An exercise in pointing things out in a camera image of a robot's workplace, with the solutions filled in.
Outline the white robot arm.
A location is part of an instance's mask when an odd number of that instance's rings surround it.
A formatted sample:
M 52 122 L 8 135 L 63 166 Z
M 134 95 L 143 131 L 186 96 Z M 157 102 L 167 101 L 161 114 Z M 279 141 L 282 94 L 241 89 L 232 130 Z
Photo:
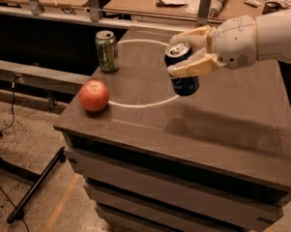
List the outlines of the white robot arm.
M 291 64 L 291 9 L 227 19 L 218 27 L 198 27 L 170 41 L 188 43 L 193 49 L 188 59 L 167 68 L 174 77 L 237 70 L 265 60 Z

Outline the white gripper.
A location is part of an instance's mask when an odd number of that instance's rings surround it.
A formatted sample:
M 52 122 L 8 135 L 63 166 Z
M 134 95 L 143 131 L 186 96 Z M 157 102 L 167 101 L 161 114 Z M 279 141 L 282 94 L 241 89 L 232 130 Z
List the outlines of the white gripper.
M 167 68 L 174 77 L 208 75 L 222 67 L 237 70 L 256 61 L 256 25 L 248 15 L 228 19 L 217 30 L 207 25 L 182 32 L 169 43 L 179 42 L 189 43 L 196 52 Z M 208 51 L 210 45 L 214 53 Z

